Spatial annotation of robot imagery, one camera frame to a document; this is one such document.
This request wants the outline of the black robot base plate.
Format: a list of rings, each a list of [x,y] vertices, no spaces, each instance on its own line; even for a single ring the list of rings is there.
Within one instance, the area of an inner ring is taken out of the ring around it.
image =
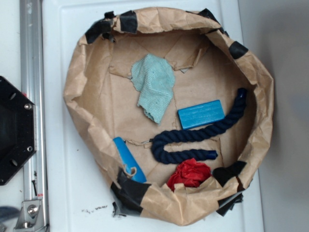
[[[35,153],[34,104],[0,77],[0,185],[6,185]]]

